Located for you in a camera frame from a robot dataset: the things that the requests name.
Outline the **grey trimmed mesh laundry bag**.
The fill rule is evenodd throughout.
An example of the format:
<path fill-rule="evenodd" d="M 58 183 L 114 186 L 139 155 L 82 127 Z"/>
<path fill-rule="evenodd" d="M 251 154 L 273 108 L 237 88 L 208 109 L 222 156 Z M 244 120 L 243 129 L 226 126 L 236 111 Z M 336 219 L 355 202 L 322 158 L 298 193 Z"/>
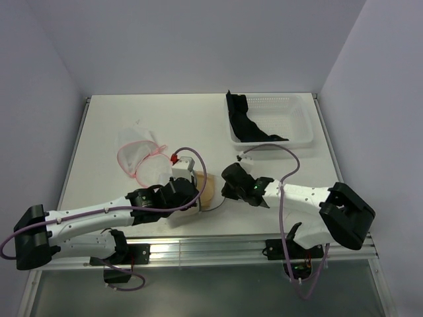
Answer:
<path fill-rule="evenodd" d="M 172 229 L 181 227 L 183 225 L 187 225 L 188 223 L 194 222 L 198 218 L 198 215 L 201 213 L 208 213 L 220 208 L 224 204 L 225 198 L 218 196 L 217 194 L 218 185 L 220 185 L 220 183 L 217 180 L 217 177 L 215 176 L 215 195 L 212 200 L 211 207 L 202 208 L 201 199 L 199 198 L 196 205 L 191 206 L 189 209 L 185 211 L 176 211 L 171 216 L 169 216 L 167 218 L 167 224 Z"/>

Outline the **beige bra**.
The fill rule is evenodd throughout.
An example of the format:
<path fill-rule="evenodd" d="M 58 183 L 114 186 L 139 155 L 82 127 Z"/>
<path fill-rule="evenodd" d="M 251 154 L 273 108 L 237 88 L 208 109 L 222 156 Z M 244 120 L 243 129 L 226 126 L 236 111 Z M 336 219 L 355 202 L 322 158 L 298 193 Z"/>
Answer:
<path fill-rule="evenodd" d="M 204 173 L 200 171 L 195 171 L 194 177 L 196 181 L 196 188 L 198 191 L 200 191 L 203 187 L 203 183 L 205 179 Z M 207 174 L 206 187 L 200 196 L 202 208 L 211 207 L 214 195 L 215 195 L 215 176 L 213 174 Z"/>

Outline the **black bra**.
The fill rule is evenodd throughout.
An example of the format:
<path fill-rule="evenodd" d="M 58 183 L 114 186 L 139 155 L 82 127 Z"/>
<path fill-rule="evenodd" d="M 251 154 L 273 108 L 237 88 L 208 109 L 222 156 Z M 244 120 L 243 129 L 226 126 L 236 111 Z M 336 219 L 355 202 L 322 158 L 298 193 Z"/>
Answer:
<path fill-rule="evenodd" d="M 268 135 L 263 132 L 248 116 L 248 102 L 243 94 L 232 94 L 229 90 L 225 95 L 227 101 L 229 122 L 235 136 L 243 143 L 289 141 L 279 135 Z"/>

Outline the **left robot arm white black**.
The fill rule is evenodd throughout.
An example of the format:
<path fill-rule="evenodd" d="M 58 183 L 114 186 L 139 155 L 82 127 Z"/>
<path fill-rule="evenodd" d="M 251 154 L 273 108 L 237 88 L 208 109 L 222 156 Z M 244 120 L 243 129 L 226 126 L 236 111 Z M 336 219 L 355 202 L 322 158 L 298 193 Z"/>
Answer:
<path fill-rule="evenodd" d="M 199 191 L 185 178 L 171 178 L 103 204 L 74 210 L 45 211 L 43 205 L 27 209 L 14 227 L 18 270 L 42 267 L 60 258 L 85 258 L 98 265 L 104 260 L 120 264 L 130 248 L 122 227 L 155 223 L 175 211 L 193 206 Z"/>

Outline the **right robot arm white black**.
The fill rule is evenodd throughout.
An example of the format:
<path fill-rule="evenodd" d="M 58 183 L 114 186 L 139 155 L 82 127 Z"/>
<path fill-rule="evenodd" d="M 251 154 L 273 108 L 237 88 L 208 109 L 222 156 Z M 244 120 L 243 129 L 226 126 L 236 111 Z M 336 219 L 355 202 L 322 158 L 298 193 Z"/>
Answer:
<path fill-rule="evenodd" d="M 282 222 L 291 222 L 286 250 L 298 258 L 318 245 L 338 243 L 360 250 L 375 218 L 375 211 L 350 186 L 336 182 L 328 188 L 283 184 L 269 177 L 253 178 L 239 164 L 221 173 L 221 194 L 253 207 L 282 207 Z"/>

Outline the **pink trimmed mesh laundry bag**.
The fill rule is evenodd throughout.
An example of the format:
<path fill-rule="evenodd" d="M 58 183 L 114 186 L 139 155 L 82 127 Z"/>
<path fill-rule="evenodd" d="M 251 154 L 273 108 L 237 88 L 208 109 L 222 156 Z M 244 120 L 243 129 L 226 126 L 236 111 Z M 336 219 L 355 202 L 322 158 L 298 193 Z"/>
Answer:
<path fill-rule="evenodd" d="M 123 172 L 142 188 L 164 185 L 171 177 L 166 145 L 159 144 L 152 131 L 133 125 L 118 132 L 116 160 Z"/>

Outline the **white perforated plastic basket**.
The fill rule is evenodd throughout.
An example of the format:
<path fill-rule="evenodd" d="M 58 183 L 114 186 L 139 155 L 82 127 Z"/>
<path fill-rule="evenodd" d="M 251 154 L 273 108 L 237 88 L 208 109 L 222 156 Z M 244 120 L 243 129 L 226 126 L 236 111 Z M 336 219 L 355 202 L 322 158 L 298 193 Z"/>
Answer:
<path fill-rule="evenodd" d="M 275 143 L 289 149 L 309 148 L 314 142 L 311 116 L 308 112 L 305 94 L 227 92 L 223 113 L 226 120 L 230 144 L 237 151 L 247 150 L 255 145 Z M 232 120 L 236 103 L 241 105 L 245 116 L 268 136 L 282 138 L 269 141 L 242 141 L 233 130 Z"/>

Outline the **aluminium frame rail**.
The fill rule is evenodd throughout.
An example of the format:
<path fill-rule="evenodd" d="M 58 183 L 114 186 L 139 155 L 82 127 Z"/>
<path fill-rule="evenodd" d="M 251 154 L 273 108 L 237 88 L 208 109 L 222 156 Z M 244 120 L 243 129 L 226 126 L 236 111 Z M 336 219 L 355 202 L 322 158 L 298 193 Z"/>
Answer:
<path fill-rule="evenodd" d="M 279 234 L 197 236 L 171 238 L 130 238 L 129 245 L 149 244 L 149 263 L 139 267 L 196 267 L 211 265 L 272 264 L 262 255 L 265 240 L 280 239 Z M 332 243 L 327 261 L 374 260 L 379 258 L 370 234 L 360 250 Z M 37 271 L 100 269 L 90 266 L 90 257 L 64 258 L 35 269 Z"/>

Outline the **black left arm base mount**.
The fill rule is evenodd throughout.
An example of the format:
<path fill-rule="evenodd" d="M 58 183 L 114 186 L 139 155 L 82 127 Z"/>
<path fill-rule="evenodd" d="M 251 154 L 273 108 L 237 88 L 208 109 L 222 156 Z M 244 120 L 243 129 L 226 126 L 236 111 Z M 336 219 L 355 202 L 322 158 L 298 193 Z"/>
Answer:
<path fill-rule="evenodd" d="M 117 291 L 134 291 L 145 286 L 144 276 L 135 272 L 136 265 L 146 265 L 149 263 L 150 245 L 132 244 L 128 245 L 124 251 L 115 252 L 110 257 L 100 259 L 90 257 L 90 266 L 102 266 L 103 280 L 107 287 L 116 288 Z M 137 287 L 123 288 L 130 282 L 132 277 L 141 281 Z"/>

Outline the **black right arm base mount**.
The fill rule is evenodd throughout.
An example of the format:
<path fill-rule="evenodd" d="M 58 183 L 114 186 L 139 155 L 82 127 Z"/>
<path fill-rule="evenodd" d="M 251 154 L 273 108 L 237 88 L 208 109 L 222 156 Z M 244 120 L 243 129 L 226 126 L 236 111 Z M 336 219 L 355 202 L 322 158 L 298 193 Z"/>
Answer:
<path fill-rule="evenodd" d="M 288 255 L 291 263 L 291 270 L 295 279 L 309 278 L 313 273 L 314 259 L 321 260 L 325 254 L 321 245 L 314 246 L 311 249 L 304 249 L 292 240 L 286 241 Z M 280 239 L 265 240 L 265 247 L 262 249 L 262 255 L 269 261 L 283 260 L 284 271 L 289 275 L 288 264 Z"/>

